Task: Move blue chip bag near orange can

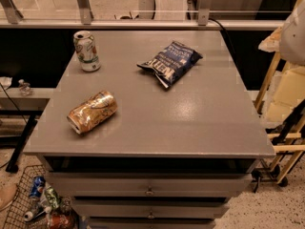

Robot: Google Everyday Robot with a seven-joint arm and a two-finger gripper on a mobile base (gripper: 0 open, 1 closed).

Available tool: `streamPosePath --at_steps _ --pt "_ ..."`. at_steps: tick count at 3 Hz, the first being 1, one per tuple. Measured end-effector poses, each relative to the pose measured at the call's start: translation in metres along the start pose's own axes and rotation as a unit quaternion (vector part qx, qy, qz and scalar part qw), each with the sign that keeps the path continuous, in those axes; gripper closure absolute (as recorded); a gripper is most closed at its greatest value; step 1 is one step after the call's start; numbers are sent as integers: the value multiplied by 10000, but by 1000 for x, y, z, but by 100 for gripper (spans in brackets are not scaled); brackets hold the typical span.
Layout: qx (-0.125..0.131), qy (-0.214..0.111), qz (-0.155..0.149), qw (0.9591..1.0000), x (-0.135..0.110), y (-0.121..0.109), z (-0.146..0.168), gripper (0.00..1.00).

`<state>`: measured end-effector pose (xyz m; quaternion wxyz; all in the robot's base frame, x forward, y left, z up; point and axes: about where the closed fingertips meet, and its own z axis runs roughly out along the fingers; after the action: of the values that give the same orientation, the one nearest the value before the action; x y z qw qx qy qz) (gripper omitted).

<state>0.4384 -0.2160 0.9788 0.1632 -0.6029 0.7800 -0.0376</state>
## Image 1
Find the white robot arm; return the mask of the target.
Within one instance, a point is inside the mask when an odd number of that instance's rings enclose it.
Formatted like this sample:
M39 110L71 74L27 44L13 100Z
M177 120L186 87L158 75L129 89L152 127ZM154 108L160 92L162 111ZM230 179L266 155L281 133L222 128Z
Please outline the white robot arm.
M299 0L287 17L279 42L281 58L296 65L305 65L305 0Z

